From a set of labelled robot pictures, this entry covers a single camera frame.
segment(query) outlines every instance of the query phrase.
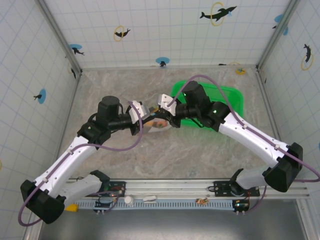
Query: white tiled wall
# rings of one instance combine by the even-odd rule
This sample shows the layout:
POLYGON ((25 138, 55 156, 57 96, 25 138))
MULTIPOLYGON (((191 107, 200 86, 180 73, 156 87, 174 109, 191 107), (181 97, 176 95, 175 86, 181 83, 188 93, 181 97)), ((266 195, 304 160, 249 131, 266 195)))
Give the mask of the white tiled wall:
MULTIPOLYGON (((21 183, 54 160, 76 85, 34 0, 0 1, 0 239, 21 239, 21 183), (43 104, 34 100, 46 90, 43 104)), ((28 222, 30 212, 24 211, 28 222)))
MULTIPOLYGON (((67 41, 82 46, 84 56, 75 55, 80 65, 104 68, 158 66, 159 57, 170 59, 167 66, 257 64, 275 31, 275 17, 284 12, 289 0, 46 2, 67 41), (220 26, 200 19, 201 12, 211 14, 216 2, 223 8, 236 6, 220 26), (114 40, 118 26, 130 29, 119 42, 114 40)), ((220 8, 216 3, 212 13, 220 8)))
MULTIPOLYGON (((320 172, 320 1, 302 0, 264 68, 266 89, 283 140, 303 147, 303 160, 320 172), (307 50, 310 60, 302 65, 307 50)), ((303 168, 301 177, 316 176, 303 168)), ((320 183, 308 184, 320 217, 320 183)))

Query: blue sticker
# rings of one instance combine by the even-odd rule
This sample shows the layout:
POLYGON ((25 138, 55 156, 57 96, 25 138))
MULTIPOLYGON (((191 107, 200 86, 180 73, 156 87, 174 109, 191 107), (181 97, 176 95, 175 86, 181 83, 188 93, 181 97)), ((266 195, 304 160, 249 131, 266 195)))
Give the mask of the blue sticker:
POLYGON ((76 49, 78 49, 78 50, 79 50, 79 49, 82 49, 82 46, 79 45, 79 44, 70 44, 69 46, 70 46, 71 49, 73 49, 73 48, 76 48, 76 49))
POLYGON ((40 92, 39 92, 39 95, 41 95, 41 97, 38 97, 38 102, 39 102, 40 104, 43 104, 43 103, 45 102, 46 96, 47 96, 46 90, 45 90, 44 88, 41 89, 40 92))
POLYGON ((158 57, 155 62, 160 64, 160 67, 165 67, 170 62, 170 59, 165 56, 161 56, 158 57))
POLYGON ((288 34, 288 31, 289 31, 289 28, 286 27, 285 30, 284 30, 284 32, 283 32, 283 35, 287 35, 287 34, 288 34))
POLYGON ((279 16, 276 16, 276 17, 274 18, 274 21, 275 21, 276 23, 279 23, 279 22, 281 21, 281 19, 282 19, 283 16, 284 16, 283 14, 280 14, 279 16))

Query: gray stone surface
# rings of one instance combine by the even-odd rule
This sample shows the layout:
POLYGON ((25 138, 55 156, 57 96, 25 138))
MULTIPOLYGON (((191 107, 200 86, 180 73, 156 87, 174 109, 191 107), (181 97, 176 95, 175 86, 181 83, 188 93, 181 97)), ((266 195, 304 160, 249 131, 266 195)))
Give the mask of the gray stone surface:
MULTIPOLYGON (((148 107, 157 103, 158 94, 170 94, 172 86, 196 75, 204 74, 222 86, 234 87, 244 96, 244 119, 272 134, 271 125, 260 93, 254 68, 238 75, 235 67, 109 69, 84 72, 75 95, 70 118, 62 141, 61 152, 76 136, 81 125, 97 111, 104 96, 120 99, 126 109, 128 101, 142 101, 148 107)), ((130 130, 114 133, 105 146, 124 148, 138 136, 130 130)), ((100 149, 73 174, 86 176, 100 170, 111 178, 229 178, 239 168, 254 168, 263 161, 229 137, 207 129, 182 126, 143 135, 132 150, 112 152, 100 149)))

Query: green plastic bin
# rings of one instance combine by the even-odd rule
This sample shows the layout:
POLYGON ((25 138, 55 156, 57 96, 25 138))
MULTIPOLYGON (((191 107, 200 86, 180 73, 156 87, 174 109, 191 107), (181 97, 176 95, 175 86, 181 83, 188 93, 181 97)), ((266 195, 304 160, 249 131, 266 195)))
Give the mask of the green plastic bin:
MULTIPOLYGON (((185 83, 186 83, 186 80, 182 80, 174 84, 172 87, 171 96, 172 97, 175 96, 185 83)), ((205 93, 207 94, 207 96, 210 98, 211 101, 226 103, 223 96, 221 95, 221 93, 219 92, 218 88, 215 85, 213 85, 212 83, 204 83, 204 82, 199 82, 199 84, 203 86, 205 93)), ((229 86, 221 86, 221 89, 226 95, 226 97, 228 98, 233 110, 237 112, 241 117, 243 117, 244 116, 244 96, 242 95, 242 93, 239 90, 229 86)), ((178 99, 182 103, 186 103, 186 100, 182 93, 180 93, 180 95, 178 96, 178 99)), ((181 124, 185 126, 198 128, 198 126, 190 119, 181 120, 181 124)))

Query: yellow object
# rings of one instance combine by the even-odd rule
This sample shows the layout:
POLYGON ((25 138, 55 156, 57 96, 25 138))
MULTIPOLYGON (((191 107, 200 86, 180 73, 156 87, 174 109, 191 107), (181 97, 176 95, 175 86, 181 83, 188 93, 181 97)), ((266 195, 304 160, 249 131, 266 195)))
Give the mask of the yellow object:
POLYGON ((235 72, 239 75, 243 75, 246 73, 246 70, 244 70, 243 68, 237 68, 235 72))
POLYGON ((311 63, 310 63, 310 66, 308 66, 307 68, 304 68, 304 60, 307 58, 307 56, 305 55, 303 58, 302 58, 302 61, 301 61, 301 69, 303 71, 307 71, 309 68, 311 68, 312 64, 314 64, 314 60, 315 60, 315 57, 313 56, 312 53, 310 53, 311 57, 312 57, 312 60, 311 60, 311 63))
POLYGON ((114 30, 114 33, 113 33, 113 39, 116 41, 116 42, 120 42, 122 40, 122 38, 124 37, 124 34, 125 34, 125 28, 124 26, 120 25, 118 26, 115 30, 114 30), (122 34, 121 34, 121 38, 119 40, 116 39, 116 32, 119 28, 122 28, 122 34))
POLYGON ((75 212, 76 213, 76 212, 78 212, 78 204, 70 204, 64 210, 68 211, 68 212, 75 212))
POLYGON ((211 19, 211 24, 212 24, 213 26, 215 26, 215 27, 220 26, 221 24, 223 24, 223 23, 224 23, 224 20, 225 20, 225 17, 223 17, 223 18, 222 18, 222 21, 221 21, 220 23, 218 23, 218 24, 215 24, 215 23, 212 21, 212 11, 213 11, 215 5, 217 5, 217 4, 220 4, 222 7, 224 6, 224 5, 223 5, 221 2, 219 2, 219 1, 215 2, 215 3, 212 5, 211 12, 210 12, 210 19, 211 19))
POLYGON ((72 72, 71 72, 71 67, 70 67, 70 62, 68 62, 67 70, 68 70, 68 73, 69 73, 69 74, 72 74, 72 72))

